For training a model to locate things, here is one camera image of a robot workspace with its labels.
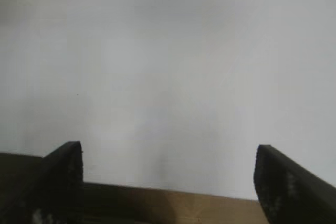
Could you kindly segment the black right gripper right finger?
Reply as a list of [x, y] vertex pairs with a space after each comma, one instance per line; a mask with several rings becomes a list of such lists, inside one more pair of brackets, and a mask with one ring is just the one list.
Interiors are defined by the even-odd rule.
[[254, 186], [269, 223], [335, 223], [335, 187], [271, 145], [257, 148]]

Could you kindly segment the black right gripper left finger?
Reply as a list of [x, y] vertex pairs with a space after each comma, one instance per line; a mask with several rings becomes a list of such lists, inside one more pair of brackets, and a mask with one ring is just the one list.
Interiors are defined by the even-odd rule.
[[80, 142], [44, 157], [1, 153], [1, 223], [75, 223], [69, 207], [82, 183]]

